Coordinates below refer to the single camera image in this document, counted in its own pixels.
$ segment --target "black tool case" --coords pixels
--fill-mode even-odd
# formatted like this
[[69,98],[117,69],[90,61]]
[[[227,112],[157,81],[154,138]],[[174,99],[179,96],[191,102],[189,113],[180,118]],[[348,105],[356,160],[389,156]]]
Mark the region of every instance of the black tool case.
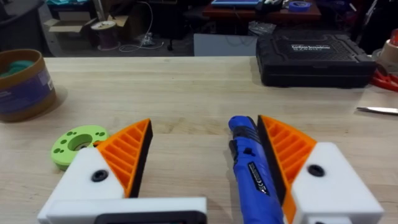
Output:
[[347,35],[280,30],[259,37],[256,57],[267,86],[360,88],[376,69]]

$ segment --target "black screw hole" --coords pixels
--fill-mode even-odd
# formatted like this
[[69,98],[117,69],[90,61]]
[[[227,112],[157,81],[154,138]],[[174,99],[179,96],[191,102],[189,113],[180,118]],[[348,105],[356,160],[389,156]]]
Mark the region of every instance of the black screw hole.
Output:
[[101,182],[108,177],[108,171],[106,170],[97,170],[92,176],[91,180],[93,182]]
[[318,165],[310,165],[307,170],[315,177],[323,177],[325,175],[325,170]]

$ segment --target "tool label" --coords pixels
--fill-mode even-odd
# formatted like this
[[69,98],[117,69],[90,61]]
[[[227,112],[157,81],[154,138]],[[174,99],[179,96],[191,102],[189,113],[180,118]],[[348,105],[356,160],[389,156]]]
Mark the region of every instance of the tool label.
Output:
[[27,80],[0,91],[0,114],[14,113],[42,101],[53,89],[47,69]]
[[267,190],[266,184],[262,180],[262,177],[260,176],[260,173],[257,170],[255,163],[249,162],[248,167],[250,170],[251,177],[253,178],[254,185],[256,186],[256,189],[269,196],[269,192]]
[[291,44],[293,52],[334,52],[328,44]]

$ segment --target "blue label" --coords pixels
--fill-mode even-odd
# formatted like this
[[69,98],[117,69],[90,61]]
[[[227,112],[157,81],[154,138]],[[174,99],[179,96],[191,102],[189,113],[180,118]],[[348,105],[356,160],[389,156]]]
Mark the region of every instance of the blue label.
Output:
[[42,101],[53,89],[47,69],[13,87],[0,91],[0,113],[24,110]]

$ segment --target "green 3d printed gear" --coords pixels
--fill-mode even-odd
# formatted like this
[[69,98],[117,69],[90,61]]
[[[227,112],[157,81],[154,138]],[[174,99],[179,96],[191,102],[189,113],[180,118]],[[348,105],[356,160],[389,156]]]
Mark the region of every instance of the green 3d printed gear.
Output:
[[61,170],[66,170],[80,149],[93,147],[96,141],[109,137],[104,128],[97,125],[85,125],[69,130],[54,143],[51,158]]

